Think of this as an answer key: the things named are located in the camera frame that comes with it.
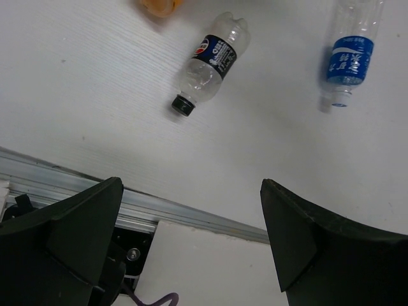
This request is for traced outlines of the orange juice bottle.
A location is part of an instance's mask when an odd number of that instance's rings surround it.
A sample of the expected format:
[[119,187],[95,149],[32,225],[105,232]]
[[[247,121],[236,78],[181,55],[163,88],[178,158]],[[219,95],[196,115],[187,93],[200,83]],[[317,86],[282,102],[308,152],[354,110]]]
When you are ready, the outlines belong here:
[[170,16],[184,1],[183,0],[141,0],[140,4],[156,17]]

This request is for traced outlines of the blue label clear bottle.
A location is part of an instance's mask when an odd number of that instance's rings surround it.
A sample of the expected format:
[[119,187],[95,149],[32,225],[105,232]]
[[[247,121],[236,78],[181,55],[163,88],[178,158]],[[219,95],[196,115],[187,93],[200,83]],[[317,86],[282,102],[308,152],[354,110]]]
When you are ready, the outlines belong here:
[[365,81],[384,1],[335,1],[324,48],[319,109],[345,108]]

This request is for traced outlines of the black label clear bottle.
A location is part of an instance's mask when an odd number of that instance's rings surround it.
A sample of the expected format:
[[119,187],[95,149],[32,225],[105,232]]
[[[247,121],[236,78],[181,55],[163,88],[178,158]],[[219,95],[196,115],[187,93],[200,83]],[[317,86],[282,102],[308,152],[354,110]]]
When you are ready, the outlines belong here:
[[180,75],[180,93],[171,107],[187,117],[198,103],[211,100],[250,41],[246,19],[235,19],[231,12],[220,14],[184,66]]

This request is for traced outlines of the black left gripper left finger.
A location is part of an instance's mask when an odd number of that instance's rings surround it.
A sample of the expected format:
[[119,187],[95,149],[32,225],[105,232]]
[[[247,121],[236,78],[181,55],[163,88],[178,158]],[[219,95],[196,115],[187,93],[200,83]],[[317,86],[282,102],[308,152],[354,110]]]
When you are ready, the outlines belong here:
[[124,187],[112,177],[1,223],[2,305],[111,305],[124,279],[112,241]]

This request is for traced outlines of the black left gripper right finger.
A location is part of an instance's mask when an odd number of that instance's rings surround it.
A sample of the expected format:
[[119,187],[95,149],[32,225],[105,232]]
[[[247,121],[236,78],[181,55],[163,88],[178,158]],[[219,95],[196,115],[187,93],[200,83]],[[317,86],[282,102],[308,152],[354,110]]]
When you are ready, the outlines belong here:
[[290,305],[406,305],[407,236],[342,217],[271,179],[261,204]]

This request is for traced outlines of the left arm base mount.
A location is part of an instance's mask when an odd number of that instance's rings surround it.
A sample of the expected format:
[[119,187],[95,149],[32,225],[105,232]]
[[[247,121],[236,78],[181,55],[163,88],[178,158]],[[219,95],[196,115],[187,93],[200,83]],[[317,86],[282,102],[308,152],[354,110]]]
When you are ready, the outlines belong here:
[[135,290],[152,243],[152,234],[114,228],[98,284],[93,287],[89,305],[111,305],[127,289]]

